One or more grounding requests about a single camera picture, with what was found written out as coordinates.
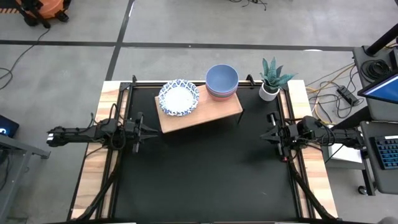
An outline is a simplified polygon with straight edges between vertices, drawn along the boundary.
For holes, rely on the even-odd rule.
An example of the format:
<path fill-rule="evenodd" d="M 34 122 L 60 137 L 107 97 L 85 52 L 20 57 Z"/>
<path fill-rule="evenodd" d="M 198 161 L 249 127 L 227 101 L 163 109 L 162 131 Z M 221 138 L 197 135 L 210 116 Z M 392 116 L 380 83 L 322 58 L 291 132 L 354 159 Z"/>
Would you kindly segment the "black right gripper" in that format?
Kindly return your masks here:
<path fill-rule="evenodd" d="M 296 125 L 285 125 L 284 120 L 275 111 L 269 113 L 267 119 L 272 127 L 261 135 L 261 139 L 277 146 L 277 153 L 282 162 L 294 160 L 299 153 Z"/>

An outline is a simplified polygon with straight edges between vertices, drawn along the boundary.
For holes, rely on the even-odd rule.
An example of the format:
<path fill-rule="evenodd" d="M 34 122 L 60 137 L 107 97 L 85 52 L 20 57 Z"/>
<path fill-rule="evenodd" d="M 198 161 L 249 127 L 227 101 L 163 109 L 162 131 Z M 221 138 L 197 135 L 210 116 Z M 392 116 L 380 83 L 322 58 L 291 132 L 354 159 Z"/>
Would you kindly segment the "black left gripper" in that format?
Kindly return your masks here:
<path fill-rule="evenodd" d="M 142 128 L 145 133 L 158 133 L 157 129 L 150 128 L 143 125 L 144 115 L 142 112 L 138 112 L 136 119 L 127 119 L 124 123 L 124 131 L 126 139 L 132 143 L 132 152 L 137 154 L 139 151 L 139 145 L 141 143 L 141 132 Z M 145 134 L 143 140 L 157 138 L 158 134 Z"/>

